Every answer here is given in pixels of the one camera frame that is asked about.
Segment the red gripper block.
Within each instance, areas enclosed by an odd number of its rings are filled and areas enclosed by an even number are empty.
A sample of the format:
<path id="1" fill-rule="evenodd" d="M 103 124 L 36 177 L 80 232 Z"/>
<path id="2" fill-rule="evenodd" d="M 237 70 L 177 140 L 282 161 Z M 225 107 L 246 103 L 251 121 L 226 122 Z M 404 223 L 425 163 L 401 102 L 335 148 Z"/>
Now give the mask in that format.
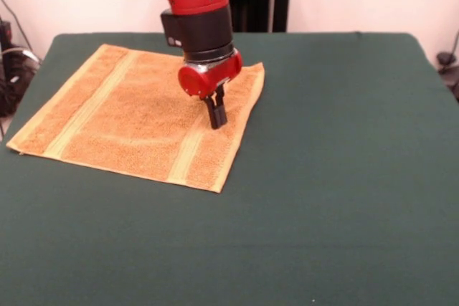
<path id="1" fill-rule="evenodd" d="M 242 70 L 242 56 L 237 49 L 221 60 L 209 63 L 185 63 L 178 72 L 179 84 L 190 96 L 204 98 L 212 129 L 227 123 L 223 84 L 233 80 Z"/>

